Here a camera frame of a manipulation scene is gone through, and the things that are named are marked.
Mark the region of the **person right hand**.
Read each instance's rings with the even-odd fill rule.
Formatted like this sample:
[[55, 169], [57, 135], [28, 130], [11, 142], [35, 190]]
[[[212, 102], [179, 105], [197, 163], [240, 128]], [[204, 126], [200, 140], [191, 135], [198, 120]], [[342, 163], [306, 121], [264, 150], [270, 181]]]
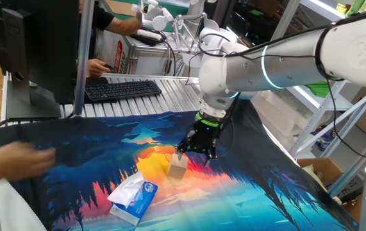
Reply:
[[100, 78], [104, 73], [110, 72], [110, 69], [107, 68], [105, 62], [98, 59], [90, 59], [88, 60], [87, 72], [91, 78]]

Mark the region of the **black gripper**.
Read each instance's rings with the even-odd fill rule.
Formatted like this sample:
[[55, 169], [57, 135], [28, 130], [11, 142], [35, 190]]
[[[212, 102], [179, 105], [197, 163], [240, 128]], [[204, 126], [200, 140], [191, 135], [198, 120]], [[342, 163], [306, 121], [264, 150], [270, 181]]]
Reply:
[[194, 122], [185, 135], [185, 141], [181, 141], [177, 146], [175, 146], [178, 160], [182, 159], [182, 156], [186, 151], [204, 153], [206, 157], [204, 166], [208, 167], [210, 162], [215, 160], [215, 155], [206, 150], [209, 149], [215, 139], [217, 130], [217, 123], [211, 123], [208, 121]]

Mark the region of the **bystander bare hand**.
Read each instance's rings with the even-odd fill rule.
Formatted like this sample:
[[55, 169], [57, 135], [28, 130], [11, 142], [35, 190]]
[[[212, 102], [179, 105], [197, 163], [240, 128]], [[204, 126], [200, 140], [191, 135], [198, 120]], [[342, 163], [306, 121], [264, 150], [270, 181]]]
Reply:
[[36, 150], [26, 142], [12, 142], [0, 147], [0, 180], [17, 181], [41, 175], [53, 167], [55, 149]]

